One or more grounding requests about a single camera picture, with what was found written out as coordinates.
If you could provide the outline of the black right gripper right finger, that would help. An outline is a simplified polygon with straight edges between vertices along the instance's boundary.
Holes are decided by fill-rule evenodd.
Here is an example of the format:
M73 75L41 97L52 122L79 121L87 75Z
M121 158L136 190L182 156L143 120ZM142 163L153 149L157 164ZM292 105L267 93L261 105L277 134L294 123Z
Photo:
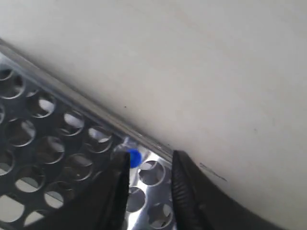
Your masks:
M278 230L221 191L189 155L173 151L171 194L179 230Z

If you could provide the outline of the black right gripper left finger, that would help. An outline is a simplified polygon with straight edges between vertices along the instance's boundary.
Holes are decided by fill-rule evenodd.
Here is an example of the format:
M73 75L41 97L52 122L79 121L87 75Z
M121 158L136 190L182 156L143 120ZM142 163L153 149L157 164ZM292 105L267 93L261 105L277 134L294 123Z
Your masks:
M130 184L130 154L117 152L108 168L79 195L28 225L27 230L120 230Z

